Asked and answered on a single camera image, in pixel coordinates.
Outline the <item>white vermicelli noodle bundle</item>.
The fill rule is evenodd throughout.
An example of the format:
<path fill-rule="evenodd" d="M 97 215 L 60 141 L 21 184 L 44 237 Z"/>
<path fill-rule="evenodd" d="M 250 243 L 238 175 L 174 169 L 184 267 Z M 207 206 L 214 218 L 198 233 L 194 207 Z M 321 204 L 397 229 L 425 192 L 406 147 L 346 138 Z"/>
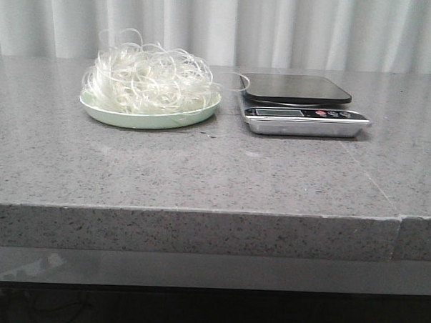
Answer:
<path fill-rule="evenodd" d="M 211 105 L 224 85 L 207 62 L 183 49 L 144 43 L 133 28 L 99 33 L 102 48 L 82 77 L 82 94 L 99 109 L 127 114 L 184 114 Z"/>

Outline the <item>light green round plate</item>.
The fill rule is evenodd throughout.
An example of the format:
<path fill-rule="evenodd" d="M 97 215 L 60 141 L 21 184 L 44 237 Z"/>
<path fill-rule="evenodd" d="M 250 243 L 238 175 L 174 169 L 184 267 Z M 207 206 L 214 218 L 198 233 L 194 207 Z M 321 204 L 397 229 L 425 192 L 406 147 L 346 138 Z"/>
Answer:
<path fill-rule="evenodd" d="M 80 102 L 84 105 L 85 111 L 95 120 L 110 126 L 117 126 L 126 129 L 171 129 L 183 126 L 198 124 L 210 118 L 216 111 L 221 100 L 220 94 L 212 95 L 211 105 L 184 114 L 127 114 L 99 109 L 91 101 L 94 97 L 91 94 L 82 94 Z"/>

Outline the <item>black silver kitchen scale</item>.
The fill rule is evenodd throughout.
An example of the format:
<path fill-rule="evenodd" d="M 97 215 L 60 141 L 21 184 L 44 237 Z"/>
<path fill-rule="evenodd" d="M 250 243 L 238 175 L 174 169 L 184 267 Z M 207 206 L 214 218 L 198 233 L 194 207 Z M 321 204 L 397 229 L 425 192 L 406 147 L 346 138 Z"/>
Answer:
<path fill-rule="evenodd" d="M 323 76 L 246 73 L 239 106 L 249 130 L 273 136 L 354 137 L 370 125 L 352 95 Z"/>

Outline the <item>white pleated curtain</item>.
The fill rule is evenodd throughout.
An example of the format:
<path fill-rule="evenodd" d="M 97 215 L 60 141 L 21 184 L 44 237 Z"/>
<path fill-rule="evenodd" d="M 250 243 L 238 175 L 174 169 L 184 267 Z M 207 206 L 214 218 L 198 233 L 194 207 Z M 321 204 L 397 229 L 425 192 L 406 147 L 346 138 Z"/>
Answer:
<path fill-rule="evenodd" d="M 0 0 L 0 54 L 89 58 L 122 29 L 213 65 L 431 74 L 431 0 Z"/>

